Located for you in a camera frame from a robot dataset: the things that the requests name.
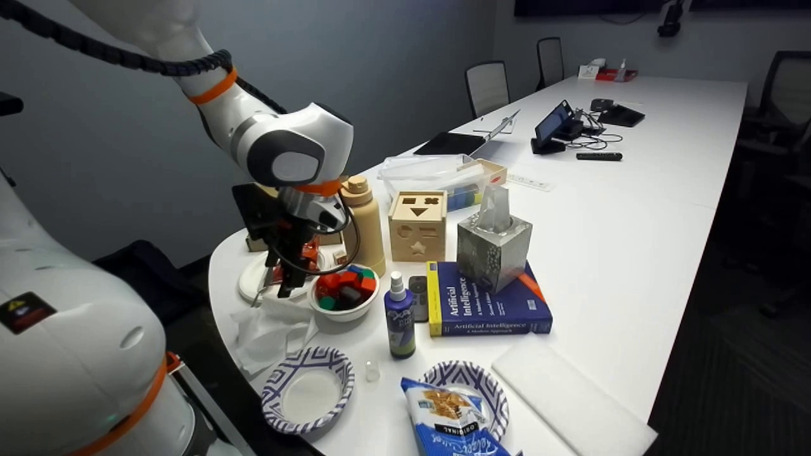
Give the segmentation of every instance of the bottle cap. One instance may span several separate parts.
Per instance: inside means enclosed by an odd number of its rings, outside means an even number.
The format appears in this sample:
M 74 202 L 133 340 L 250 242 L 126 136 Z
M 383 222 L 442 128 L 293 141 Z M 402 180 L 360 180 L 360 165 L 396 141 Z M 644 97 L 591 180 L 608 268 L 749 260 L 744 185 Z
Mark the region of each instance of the bottle cap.
M 388 287 L 389 295 L 396 301 L 404 298 L 404 283 L 402 283 L 402 274 L 399 271 L 389 271 L 389 287 Z
M 361 175 L 345 180 L 339 194 L 347 199 L 349 207 L 373 202 L 370 181 Z

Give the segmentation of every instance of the tissue box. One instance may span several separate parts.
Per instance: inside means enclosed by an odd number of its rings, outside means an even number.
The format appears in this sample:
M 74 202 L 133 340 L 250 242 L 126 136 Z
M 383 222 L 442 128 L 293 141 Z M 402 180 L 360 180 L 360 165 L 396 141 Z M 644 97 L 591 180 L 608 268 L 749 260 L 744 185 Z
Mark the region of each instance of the tissue box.
M 459 222 L 455 264 L 459 274 L 473 279 L 486 289 L 505 289 L 524 271 L 531 222 L 508 216 L 508 228 L 478 228 L 478 216 Z

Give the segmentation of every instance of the book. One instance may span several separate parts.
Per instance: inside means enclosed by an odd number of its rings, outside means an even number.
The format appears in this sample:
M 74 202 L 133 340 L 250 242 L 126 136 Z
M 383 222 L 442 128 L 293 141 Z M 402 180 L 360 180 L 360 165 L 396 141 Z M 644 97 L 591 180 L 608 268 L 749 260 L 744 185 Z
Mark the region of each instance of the book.
M 551 312 L 526 264 L 502 290 L 460 275 L 453 260 L 430 260 L 425 274 L 430 337 L 449 335 L 548 335 Z

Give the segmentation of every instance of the plate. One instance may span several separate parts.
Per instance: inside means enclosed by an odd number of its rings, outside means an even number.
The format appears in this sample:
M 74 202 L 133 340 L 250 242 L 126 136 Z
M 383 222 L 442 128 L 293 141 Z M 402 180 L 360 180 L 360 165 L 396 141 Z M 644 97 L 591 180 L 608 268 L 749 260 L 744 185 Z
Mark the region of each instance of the plate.
M 288 351 L 269 375 L 261 411 L 279 434 L 313 434 L 332 425 L 354 389 L 354 369 L 335 347 Z
M 437 363 L 425 375 L 422 383 L 446 385 L 459 392 L 482 396 L 486 403 L 483 417 L 488 420 L 488 431 L 502 441 L 508 425 L 508 406 L 506 396 L 483 366 L 473 363 Z

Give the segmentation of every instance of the snack bag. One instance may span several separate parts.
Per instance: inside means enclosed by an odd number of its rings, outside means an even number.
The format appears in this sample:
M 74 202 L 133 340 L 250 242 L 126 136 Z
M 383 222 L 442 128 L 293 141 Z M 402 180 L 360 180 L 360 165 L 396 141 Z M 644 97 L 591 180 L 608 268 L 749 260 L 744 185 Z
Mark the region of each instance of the snack bag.
M 508 456 L 488 434 L 478 396 L 402 377 L 420 456 Z

